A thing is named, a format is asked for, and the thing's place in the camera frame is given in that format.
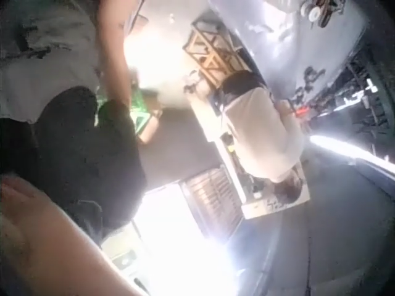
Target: finger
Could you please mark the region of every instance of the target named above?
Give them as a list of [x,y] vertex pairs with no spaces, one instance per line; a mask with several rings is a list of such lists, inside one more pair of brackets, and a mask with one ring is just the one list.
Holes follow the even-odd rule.
[[43,192],[31,185],[28,181],[18,176],[3,175],[1,176],[1,184],[8,185],[28,198],[34,198],[43,195]]
[[1,185],[1,213],[8,219],[17,221],[21,215],[24,215],[31,200],[33,199],[12,187],[6,184]]

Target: bright light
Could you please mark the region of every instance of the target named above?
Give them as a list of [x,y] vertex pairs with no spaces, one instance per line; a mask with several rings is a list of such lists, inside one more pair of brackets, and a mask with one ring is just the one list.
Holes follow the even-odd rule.
[[368,87],[365,88],[367,91],[370,89],[370,91],[372,93],[377,93],[378,92],[378,88],[373,84],[372,80],[370,78],[366,79],[367,83],[368,83]]
[[337,154],[344,155],[353,159],[360,158],[366,160],[374,165],[384,168],[392,173],[395,173],[395,165],[387,162],[384,159],[378,158],[369,151],[363,150],[360,147],[349,144],[344,141],[339,141],[325,136],[311,136],[310,141],[322,148],[333,151]]
[[178,185],[144,197],[135,224],[152,255],[153,296],[236,295],[227,253],[203,237]]

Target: hand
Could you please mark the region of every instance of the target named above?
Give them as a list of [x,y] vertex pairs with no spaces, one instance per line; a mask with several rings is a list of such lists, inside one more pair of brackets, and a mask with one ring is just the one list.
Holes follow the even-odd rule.
[[34,295],[145,295],[50,198],[1,176],[1,252]]
[[291,105],[286,100],[275,102],[274,107],[276,108],[277,112],[280,114],[280,117],[286,117],[289,114],[293,113]]

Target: person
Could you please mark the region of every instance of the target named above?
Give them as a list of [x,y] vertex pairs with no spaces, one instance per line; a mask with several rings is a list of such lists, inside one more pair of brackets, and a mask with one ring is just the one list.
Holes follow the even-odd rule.
[[[2,10],[20,50],[2,59],[1,172],[43,190],[97,244],[144,192],[123,51],[141,4],[9,0]],[[108,102],[97,112],[101,72]]]
[[1,255],[29,287],[27,295],[143,296],[42,191],[1,178]]
[[296,165],[304,135],[289,102],[274,102],[262,79],[249,71],[228,77],[218,93],[241,166],[256,178],[271,180],[280,202],[295,202],[303,186]]

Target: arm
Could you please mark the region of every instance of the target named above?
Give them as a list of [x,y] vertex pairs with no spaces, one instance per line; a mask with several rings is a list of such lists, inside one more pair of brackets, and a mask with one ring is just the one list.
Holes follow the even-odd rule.
[[297,163],[304,149],[304,134],[301,124],[287,101],[279,101],[275,107],[280,114],[285,130],[288,132],[285,156],[290,163]]
[[98,11],[98,41],[107,95],[127,107],[131,104],[131,77],[123,51],[123,25],[138,4],[139,0],[101,0]]
[[48,196],[1,178],[1,252],[37,295],[141,296]]

